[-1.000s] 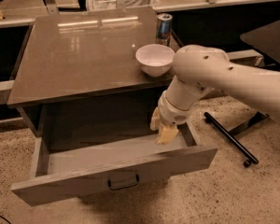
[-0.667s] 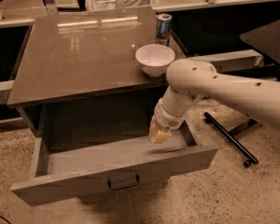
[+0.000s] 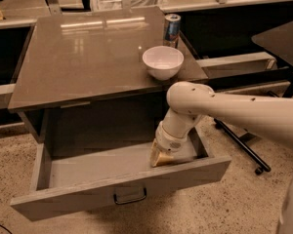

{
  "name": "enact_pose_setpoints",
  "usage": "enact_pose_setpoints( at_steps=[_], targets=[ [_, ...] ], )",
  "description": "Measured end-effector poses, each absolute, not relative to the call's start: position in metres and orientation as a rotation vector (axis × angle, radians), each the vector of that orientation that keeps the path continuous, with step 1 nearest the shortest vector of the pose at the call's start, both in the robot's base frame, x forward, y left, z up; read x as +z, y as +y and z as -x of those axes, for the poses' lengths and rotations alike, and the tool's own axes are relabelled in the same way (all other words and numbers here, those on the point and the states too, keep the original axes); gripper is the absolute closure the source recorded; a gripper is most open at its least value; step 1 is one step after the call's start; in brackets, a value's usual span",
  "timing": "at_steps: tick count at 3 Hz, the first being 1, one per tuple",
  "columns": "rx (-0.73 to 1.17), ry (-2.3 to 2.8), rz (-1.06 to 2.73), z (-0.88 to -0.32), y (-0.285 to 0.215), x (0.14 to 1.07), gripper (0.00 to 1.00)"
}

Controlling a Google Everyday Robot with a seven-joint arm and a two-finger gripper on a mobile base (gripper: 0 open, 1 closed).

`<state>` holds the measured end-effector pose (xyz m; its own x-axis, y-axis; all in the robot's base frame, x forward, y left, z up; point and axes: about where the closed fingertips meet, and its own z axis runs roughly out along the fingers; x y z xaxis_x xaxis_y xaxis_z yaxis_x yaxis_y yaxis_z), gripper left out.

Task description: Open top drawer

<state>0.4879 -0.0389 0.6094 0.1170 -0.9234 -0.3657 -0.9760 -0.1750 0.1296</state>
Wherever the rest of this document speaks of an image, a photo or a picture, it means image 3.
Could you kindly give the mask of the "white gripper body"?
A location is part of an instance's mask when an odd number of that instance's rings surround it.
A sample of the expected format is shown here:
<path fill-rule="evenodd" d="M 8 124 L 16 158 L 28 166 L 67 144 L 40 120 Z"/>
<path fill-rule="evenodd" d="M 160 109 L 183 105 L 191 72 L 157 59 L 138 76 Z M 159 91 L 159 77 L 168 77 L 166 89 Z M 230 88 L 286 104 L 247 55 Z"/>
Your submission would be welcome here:
<path fill-rule="evenodd" d="M 174 137 L 169 135 L 163 127 L 163 122 L 160 122 L 155 131 L 155 140 L 160 150 L 167 152 L 178 152 L 187 142 L 187 137 Z"/>

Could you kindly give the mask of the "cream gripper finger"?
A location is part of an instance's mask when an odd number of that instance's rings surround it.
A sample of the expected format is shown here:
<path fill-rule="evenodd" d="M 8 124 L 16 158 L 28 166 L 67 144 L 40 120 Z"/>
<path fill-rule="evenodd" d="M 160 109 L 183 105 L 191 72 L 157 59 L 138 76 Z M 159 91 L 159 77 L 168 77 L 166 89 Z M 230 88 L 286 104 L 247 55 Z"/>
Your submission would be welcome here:
<path fill-rule="evenodd" d="M 152 167 L 158 167 L 171 163 L 174 160 L 174 156 L 167 151 L 162 151 L 155 141 L 151 147 L 149 160 Z"/>

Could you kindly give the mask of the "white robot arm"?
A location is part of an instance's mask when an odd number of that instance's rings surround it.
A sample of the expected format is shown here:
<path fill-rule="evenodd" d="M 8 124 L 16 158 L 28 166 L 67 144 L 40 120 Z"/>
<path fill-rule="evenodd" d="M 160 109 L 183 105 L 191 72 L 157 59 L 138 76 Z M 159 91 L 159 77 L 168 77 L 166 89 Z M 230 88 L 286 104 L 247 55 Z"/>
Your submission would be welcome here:
<path fill-rule="evenodd" d="M 189 131 L 204 116 L 243 128 L 249 133 L 293 149 L 293 98 L 216 93 L 202 84 L 177 82 L 166 95 L 169 109 L 160 121 L 150 163 L 170 163 L 187 141 Z M 277 223 L 276 234 L 293 234 L 293 178 Z"/>

